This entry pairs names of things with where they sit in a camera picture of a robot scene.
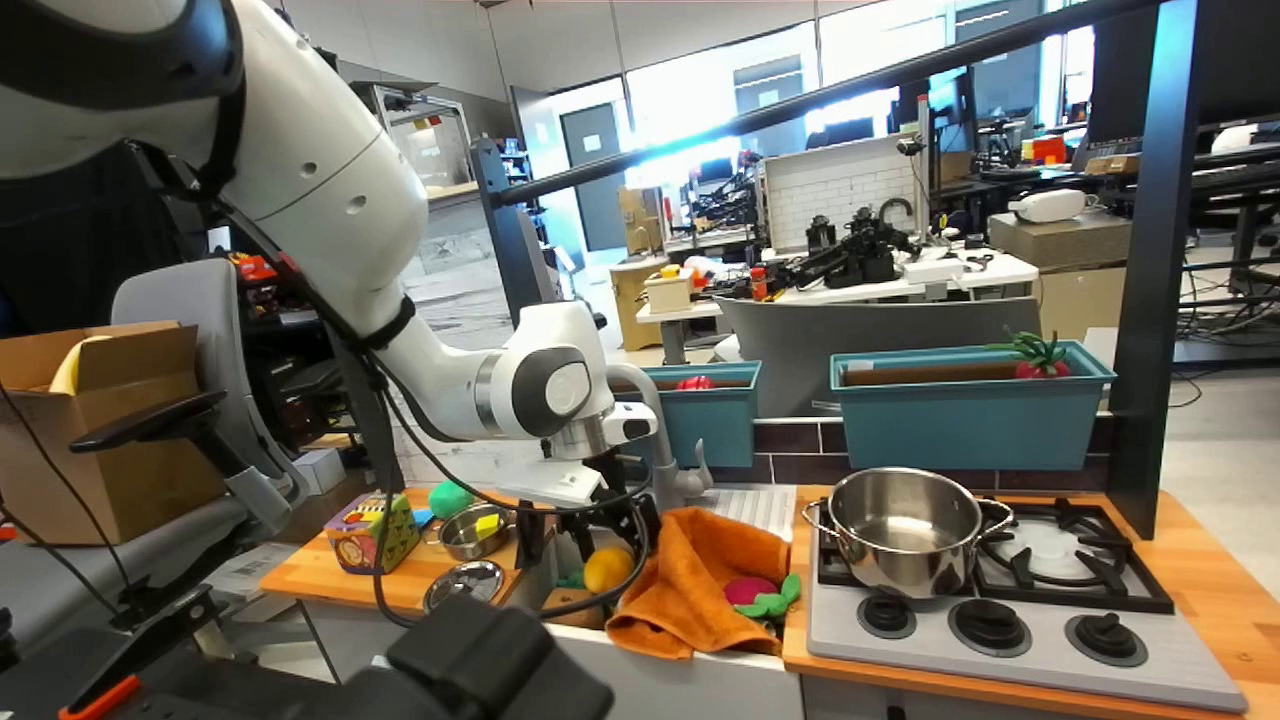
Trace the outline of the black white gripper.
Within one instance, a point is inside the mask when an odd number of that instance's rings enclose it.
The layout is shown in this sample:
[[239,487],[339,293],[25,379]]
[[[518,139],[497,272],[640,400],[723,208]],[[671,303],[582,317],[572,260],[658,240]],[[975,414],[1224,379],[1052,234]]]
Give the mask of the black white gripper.
[[[613,494],[603,464],[613,451],[653,441],[658,428],[662,421],[645,400],[620,400],[603,416],[572,421],[537,443],[537,459],[518,474],[518,498],[569,514],[577,553],[591,558],[603,538],[603,514],[596,504]],[[649,494],[625,500],[615,532],[633,549],[633,567],[653,562],[662,530],[666,520]]]

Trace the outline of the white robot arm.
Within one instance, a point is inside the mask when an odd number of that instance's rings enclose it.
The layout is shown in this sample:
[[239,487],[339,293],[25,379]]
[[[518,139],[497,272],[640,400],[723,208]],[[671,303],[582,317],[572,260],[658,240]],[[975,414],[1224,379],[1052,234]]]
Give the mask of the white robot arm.
[[263,0],[0,0],[0,178],[37,181],[111,144],[200,172],[207,204],[285,251],[313,308],[399,387],[438,441],[537,441],[493,494],[603,500],[596,459],[658,434],[610,387],[582,303],[530,303],[484,354],[446,346],[403,287],[429,194],[385,125]]

